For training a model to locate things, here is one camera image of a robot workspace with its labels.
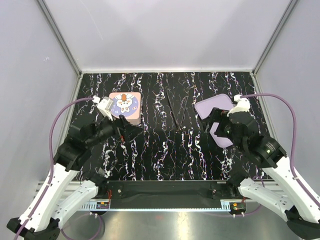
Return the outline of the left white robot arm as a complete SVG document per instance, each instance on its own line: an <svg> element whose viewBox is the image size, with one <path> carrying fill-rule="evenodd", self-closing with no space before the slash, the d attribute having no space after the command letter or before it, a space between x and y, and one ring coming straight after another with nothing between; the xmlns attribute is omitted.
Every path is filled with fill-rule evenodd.
<svg viewBox="0 0 320 240"><path fill-rule="evenodd" d="M27 210L11 218L6 227L15 238L25 240L55 240L66 221L90 199L103 198L108 193L104 177L88 173L86 179L69 197L59 202L72 179L92 156L92 148L110 138L127 143L144 130L131 124L123 115L113 120L105 117L100 123L91 123L79 128L70 127L64 142L53 156L53 164Z"/></svg>

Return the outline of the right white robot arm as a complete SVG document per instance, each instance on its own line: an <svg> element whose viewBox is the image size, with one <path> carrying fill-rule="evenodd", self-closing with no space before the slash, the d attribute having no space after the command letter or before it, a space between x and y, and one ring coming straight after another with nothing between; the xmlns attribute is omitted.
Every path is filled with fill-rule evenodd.
<svg viewBox="0 0 320 240"><path fill-rule="evenodd" d="M228 113L214 107L208 117L201 120L204 130L209 131L217 123L215 134L229 139L250 161L267 173L284 191L278 195L260 186L241 173L227 181L227 192L232 198L240 196L251 199L281 217L289 229L303 240L320 237L320 208L313 198L320 197L314 192L306 193L294 176L286 151L272 137L259 133L256 121L247 111Z"/></svg>

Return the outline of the silver metal box lid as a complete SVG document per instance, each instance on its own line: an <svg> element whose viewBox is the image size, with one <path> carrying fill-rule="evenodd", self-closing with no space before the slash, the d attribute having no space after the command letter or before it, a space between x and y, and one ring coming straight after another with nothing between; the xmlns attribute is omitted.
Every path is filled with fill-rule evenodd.
<svg viewBox="0 0 320 240"><path fill-rule="evenodd" d="M142 95L140 92L112 92L113 100L111 114L115 118L123 115L132 125L139 125L142 112Z"/></svg>

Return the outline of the metal tongs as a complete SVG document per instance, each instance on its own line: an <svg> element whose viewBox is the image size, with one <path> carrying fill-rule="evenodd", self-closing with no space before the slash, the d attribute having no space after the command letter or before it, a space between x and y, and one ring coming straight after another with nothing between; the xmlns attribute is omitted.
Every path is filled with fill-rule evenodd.
<svg viewBox="0 0 320 240"><path fill-rule="evenodd" d="M176 93L173 88L167 87L165 93L173 122L177 131L181 132L189 100L189 91L183 90Z"/></svg>

